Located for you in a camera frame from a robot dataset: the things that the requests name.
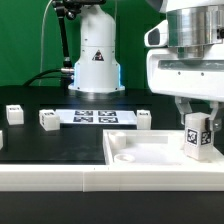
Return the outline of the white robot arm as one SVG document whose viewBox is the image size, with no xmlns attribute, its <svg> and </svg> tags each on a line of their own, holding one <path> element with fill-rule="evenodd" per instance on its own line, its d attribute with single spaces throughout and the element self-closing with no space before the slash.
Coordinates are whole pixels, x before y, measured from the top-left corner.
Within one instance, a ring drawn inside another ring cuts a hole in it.
<svg viewBox="0 0 224 224">
<path fill-rule="evenodd" d="M 147 81 L 154 93 L 170 95 L 187 122 L 192 99 L 206 100 L 212 113 L 205 121 L 211 132 L 224 118 L 224 0 L 146 0 L 166 19 L 144 36 L 149 48 Z M 97 1 L 81 8 L 81 52 L 69 88 L 88 96 L 115 93 L 120 66 L 115 60 L 115 22 Z"/>
</svg>

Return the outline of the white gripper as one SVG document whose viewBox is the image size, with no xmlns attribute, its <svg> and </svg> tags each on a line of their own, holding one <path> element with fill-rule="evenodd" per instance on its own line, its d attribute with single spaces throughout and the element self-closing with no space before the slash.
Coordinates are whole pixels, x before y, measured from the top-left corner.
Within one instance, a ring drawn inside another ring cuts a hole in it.
<svg viewBox="0 0 224 224">
<path fill-rule="evenodd" d="M 206 45 L 204 57 L 179 59 L 174 47 L 168 44 L 168 21 L 164 20 L 144 36 L 150 50 L 146 57 L 147 82 L 153 93 L 176 96 L 175 104 L 185 124 L 192 112 L 190 98 L 211 102 L 211 114 L 205 129 L 214 137 L 220 130 L 220 103 L 224 102 L 224 40 Z"/>
</svg>

